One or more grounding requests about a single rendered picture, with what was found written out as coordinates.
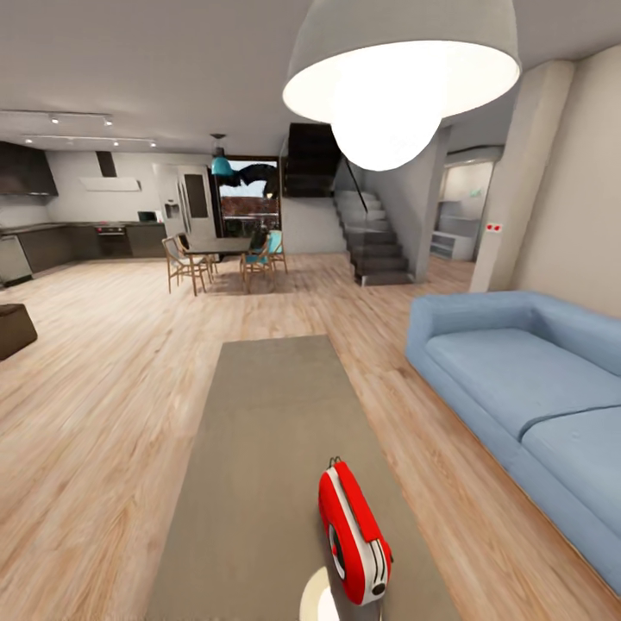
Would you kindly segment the radio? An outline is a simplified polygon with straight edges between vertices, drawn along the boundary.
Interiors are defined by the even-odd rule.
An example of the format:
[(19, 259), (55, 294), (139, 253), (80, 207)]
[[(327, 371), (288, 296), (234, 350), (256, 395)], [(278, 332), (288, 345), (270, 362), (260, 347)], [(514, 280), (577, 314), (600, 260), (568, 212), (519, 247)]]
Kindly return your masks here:
[(345, 593), (362, 606), (383, 597), (394, 560), (352, 471), (339, 459), (320, 479), (319, 511)]

